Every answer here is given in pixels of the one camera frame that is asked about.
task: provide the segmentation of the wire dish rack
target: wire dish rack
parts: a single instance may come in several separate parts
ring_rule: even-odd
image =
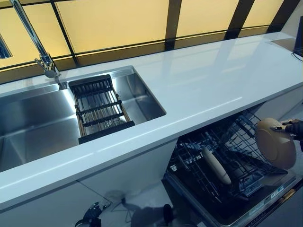
[[[80,144],[134,126],[110,75],[72,81],[69,87],[76,103]]]
[[[254,138],[260,119],[248,111],[223,119],[180,137],[169,170],[185,169],[214,203],[229,203],[234,198],[248,201],[263,187],[268,174],[287,174],[272,166],[260,153]],[[231,185],[221,183],[204,161],[201,150],[208,148],[225,169]]]

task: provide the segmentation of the white countertop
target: white countertop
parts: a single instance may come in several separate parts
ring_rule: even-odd
[[[0,210],[303,84],[302,63],[272,33],[204,44],[62,72],[62,77],[133,65],[167,114],[0,173]],[[0,86],[0,93],[48,82]]]

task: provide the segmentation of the dishwasher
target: dishwasher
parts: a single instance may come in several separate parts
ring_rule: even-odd
[[[249,110],[179,137],[164,178],[209,226],[246,226],[288,192],[299,177],[272,166],[254,137],[260,121]],[[218,177],[205,149],[229,182]]]

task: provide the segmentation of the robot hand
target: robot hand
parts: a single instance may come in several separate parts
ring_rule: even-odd
[[[303,151],[303,121],[291,119],[281,122],[283,126],[271,127],[274,131],[289,133],[294,140],[300,141],[301,151]]]

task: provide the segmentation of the kitchen sink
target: kitchen sink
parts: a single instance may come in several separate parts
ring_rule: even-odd
[[[132,66],[65,81],[110,75],[135,125],[166,113]],[[57,84],[0,97],[0,172],[79,145],[80,129],[71,89]]]

